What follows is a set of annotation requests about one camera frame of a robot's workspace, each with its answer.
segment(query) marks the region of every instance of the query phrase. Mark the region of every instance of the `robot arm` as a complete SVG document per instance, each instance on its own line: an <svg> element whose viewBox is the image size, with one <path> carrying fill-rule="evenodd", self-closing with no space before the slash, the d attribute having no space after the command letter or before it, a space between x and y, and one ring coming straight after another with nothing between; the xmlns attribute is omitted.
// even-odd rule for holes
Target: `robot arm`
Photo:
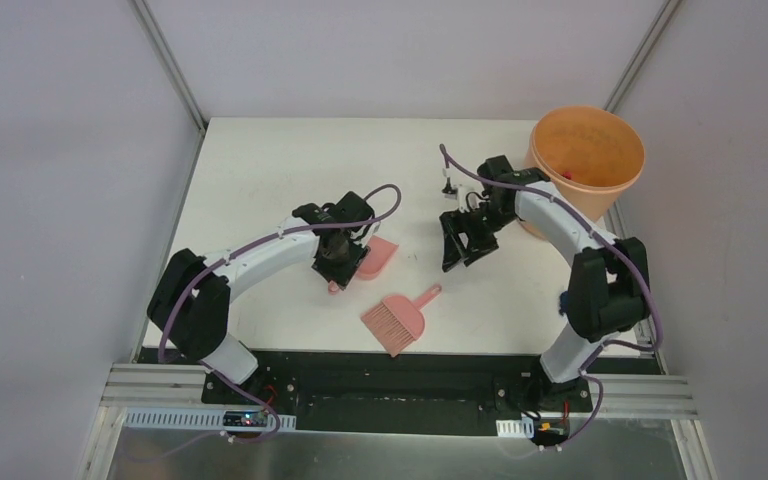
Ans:
<svg viewBox="0 0 768 480"><path fill-rule="evenodd" d="M322 208L303 205L281 226L292 227L361 222L375 212L354 192ZM188 359L202 361L240 384L257 369L257 358L228 333L228 307L248 288L295 263L313 260L312 268L341 289L348 286L369 249L363 227L323 228L279 235L232 258L237 248L197 256L181 250L169 260L148 305L148 317L161 330L187 285L218 260L225 264L208 273L189 293L175 318L169 339Z"/></svg>
<svg viewBox="0 0 768 480"><path fill-rule="evenodd" d="M587 226L582 225L550 200L562 196L537 168L514 171L507 158L500 156L486 160L478 168L478 175L491 182L527 185L528 191L485 183L482 200L475 208L444 212L440 216L445 241L443 271L461 262L469 266L496 250L494 233L517 219L533 224L572 270L567 293L568 324L532 366L527 380L528 408L537 410L546 397L572 391L582 366L606 341L649 315L632 274L590 232L600 234L629 257L648 283L646 249L636 238L617 239L583 216ZM455 193L448 182L444 193ZM609 274L615 275L613 281Z"/></svg>

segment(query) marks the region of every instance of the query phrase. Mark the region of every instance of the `white tabletop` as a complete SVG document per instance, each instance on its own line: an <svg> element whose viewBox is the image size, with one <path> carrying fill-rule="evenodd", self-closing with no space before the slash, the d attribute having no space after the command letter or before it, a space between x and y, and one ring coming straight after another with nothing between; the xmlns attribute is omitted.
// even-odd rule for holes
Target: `white tabletop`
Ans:
<svg viewBox="0 0 768 480"><path fill-rule="evenodd" d="M465 268L441 270L440 213L456 208L440 192L438 150L467 167L505 154L523 163L533 121L402 119L214 118L196 165L172 251L203 254L275 231L306 203L336 202L347 191L363 196L383 183L402 189L402 206L378 235L398 243L387 268L372 281L354 279L331 296L310 264L297 264L255 285L235 301L229 331L250 348L380 352L359 315L391 293L415 297L436 282L443 293L423 309L425 333L408 352L537 354L566 320L558 295L570 269L548 243L511 224L499 249ZM460 175L457 183L472 184ZM395 198L370 200L377 213ZM635 341L633 333L622 336ZM144 345L160 331L149 325ZM636 355L610 347L605 355Z"/></svg>

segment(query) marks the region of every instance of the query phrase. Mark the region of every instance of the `gray wall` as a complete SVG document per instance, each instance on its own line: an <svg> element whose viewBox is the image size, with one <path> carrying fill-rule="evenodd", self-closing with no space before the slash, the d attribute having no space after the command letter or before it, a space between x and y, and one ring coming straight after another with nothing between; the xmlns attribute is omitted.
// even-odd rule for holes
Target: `gray wall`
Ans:
<svg viewBox="0 0 768 480"><path fill-rule="evenodd" d="M662 0L152 0L207 116L539 118L604 105Z"/></svg>
<svg viewBox="0 0 768 480"><path fill-rule="evenodd" d="M620 113L648 151L622 205L667 362L721 478L768 478L768 2L685 2Z"/></svg>
<svg viewBox="0 0 768 480"><path fill-rule="evenodd" d="M0 2L0 480L73 478L195 128L124 0Z"/></svg>

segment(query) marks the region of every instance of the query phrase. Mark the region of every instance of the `brush bristles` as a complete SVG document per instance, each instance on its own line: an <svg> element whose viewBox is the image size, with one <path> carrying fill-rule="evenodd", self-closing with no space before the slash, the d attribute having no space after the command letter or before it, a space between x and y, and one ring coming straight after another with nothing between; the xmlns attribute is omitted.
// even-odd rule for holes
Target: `brush bristles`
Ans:
<svg viewBox="0 0 768 480"><path fill-rule="evenodd" d="M360 319L392 357L416 340L383 303L364 313Z"/></svg>

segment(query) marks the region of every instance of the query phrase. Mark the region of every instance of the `pink brush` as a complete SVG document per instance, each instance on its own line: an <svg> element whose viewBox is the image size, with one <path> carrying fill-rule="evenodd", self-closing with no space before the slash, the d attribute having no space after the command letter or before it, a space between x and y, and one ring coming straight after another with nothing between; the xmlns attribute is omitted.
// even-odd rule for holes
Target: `pink brush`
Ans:
<svg viewBox="0 0 768 480"><path fill-rule="evenodd" d="M387 350L391 357L395 357L422 336L425 331L425 317L420 309L442 291L443 287L437 283L413 302L404 295L384 297L381 303L361 315L360 319L375 335L384 350Z"/></svg>

